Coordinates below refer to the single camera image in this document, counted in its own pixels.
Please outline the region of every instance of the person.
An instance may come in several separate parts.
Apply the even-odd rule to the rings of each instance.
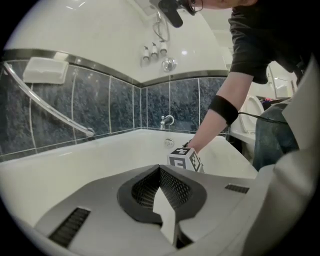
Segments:
[[[268,82],[267,67],[272,61],[277,61],[288,72],[294,72],[298,83],[311,52],[304,37],[308,20],[302,15],[298,15],[299,18],[295,15],[304,11],[303,4],[282,6],[281,1],[276,0],[197,0],[195,4],[203,4],[204,8],[210,9],[232,8],[229,23],[234,50],[230,72],[188,144],[198,153],[227,126],[228,109],[223,110],[226,104],[220,104],[221,100],[225,99],[234,106],[237,114],[251,83]],[[282,115],[286,106],[286,103],[273,105],[261,116],[286,122]],[[253,159],[257,171],[298,149],[289,125],[257,120]]]

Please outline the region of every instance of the black wristband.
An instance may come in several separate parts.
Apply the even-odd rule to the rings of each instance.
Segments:
[[[229,101],[227,101],[224,97],[221,97],[219,95],[216,95],[213,98],[209,109],[217,112],[220,116],[222,116],[228,126],[230,126],[238,118],[239,115],[236,107]]]

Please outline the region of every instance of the chrome faucet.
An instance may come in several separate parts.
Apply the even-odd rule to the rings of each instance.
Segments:
[[[161,116],[160,130],[163,131],[167,124],[169,124],[171,126],[174,123],[175,123],[175,119],[174,119],[174,117],[172,115],[167,115],[166,117],[163,115],[163,116]]]

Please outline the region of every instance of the black t-shirt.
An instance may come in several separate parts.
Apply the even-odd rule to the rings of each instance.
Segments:
[[[254,76],[255,83],[266,84],[268,64],[277,61],[301,78],[311,55],[305,37],[311,20],[305,10],[312,7],[282,6],[281,2],[258,0],[254,5],[232,9],[229,23],[234,54],[230,72],[248,74]]]

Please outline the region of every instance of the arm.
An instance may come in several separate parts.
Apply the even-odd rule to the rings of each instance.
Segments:
[[[239,111],[245,102],[253,78],[252,75],[230,72],[217,95],[228,100]],[[188,147],[194,148],[198,153],[226,126],[225,119],[209,109]]]
[[[217,95],[239,110],[246,100],[252,81],[258,84],[268,82],[266,73],[268,64],[273,60],[273,49],[257,34],[260,30],[250,27],[254,22],[241,12],[233,10],[229,23],[233,60],[230,73]],[[209,109],[188,147],[194,148],[198,153],[226,126],[225,119]]]

